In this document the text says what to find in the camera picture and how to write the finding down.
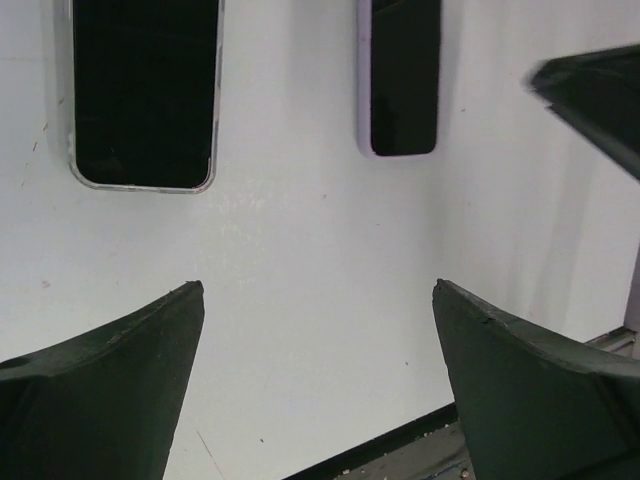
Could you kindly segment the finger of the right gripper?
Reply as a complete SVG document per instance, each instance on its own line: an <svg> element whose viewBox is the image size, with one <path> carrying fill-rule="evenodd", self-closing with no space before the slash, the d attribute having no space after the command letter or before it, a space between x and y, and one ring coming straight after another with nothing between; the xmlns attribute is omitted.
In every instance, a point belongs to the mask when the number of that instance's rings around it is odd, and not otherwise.
<svg viewBox="0 0 640 480"><path fill-rule="evenodd" d="M527 86L548 109L639 178L639 46L549 59Z"/></svg>

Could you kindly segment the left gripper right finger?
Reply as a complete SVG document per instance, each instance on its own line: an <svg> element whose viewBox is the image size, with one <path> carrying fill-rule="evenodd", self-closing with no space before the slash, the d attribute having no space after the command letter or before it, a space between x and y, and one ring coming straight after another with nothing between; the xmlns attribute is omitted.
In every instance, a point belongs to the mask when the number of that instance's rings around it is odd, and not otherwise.
<svg viewBox="0 0 640 480"><path fill-rule="evenodd" d="M479 479L636 479L639 362L509 314L448 280L433 311Z"/></svg>

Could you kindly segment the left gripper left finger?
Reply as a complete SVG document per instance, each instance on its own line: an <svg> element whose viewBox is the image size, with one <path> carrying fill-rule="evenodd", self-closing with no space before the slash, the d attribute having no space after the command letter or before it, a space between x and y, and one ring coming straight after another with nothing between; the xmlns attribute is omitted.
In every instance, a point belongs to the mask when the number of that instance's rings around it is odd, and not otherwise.
<svg viewBox="0 0 640 480"><path fill-rule="evenodd" d="M191 281L2 362L2 478L163 478L204 317L204 287Z"/></svg>

